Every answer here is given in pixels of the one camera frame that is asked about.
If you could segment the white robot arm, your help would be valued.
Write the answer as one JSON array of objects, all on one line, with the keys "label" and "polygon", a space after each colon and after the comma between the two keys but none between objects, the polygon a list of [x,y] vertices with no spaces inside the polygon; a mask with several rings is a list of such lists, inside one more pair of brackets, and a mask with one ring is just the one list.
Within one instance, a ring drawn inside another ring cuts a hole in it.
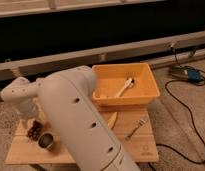
[{"label": "white robot arm", "polygon": [[88,66],[58,71],[31,83],[24,77],[3,88],[6,102],[36,97],[81,171],[140,171],[91,101],[97,76]]}]

